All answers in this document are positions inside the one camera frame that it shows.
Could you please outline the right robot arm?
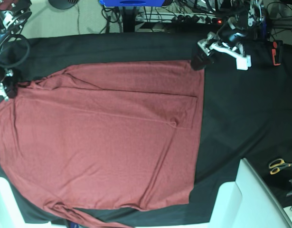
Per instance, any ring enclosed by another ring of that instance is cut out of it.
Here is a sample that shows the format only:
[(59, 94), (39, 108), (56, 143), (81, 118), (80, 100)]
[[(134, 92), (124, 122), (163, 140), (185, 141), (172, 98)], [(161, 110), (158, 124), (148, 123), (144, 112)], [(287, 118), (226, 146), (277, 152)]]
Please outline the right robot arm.
[(31, 1), (29, 0), (0, 0), (0, 55), (11, 45), (10, 39), (21, 39), (27, 44), (27, 51), (22, 59), (12, 64), (0, 62), (0, 96), (5, 101), (16, 96), (17, 92), (13, 86), (13, 68), (22, 64), (30, 53), (29, 41), (21, 35), (21, 32), (31, 16)]

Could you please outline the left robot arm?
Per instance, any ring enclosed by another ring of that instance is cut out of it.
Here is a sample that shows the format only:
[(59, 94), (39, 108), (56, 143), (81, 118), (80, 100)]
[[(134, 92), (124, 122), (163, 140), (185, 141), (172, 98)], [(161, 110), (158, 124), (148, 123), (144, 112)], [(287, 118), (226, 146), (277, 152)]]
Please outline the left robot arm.
[(191, 59), (194, 70), (213, 64), (217, 52), (233, 57), (238, 70), (248, 70), (252, 66), (251, 56), (246, 54), (243, 40), (258, 38), (265, 20), (263, 3), (261, 0), (232, 0), (231, 5), (238, 8), (226, 16), (221, 28), (217, 32), (209, 32), (206, 38), (197, 42), (196, 52)]

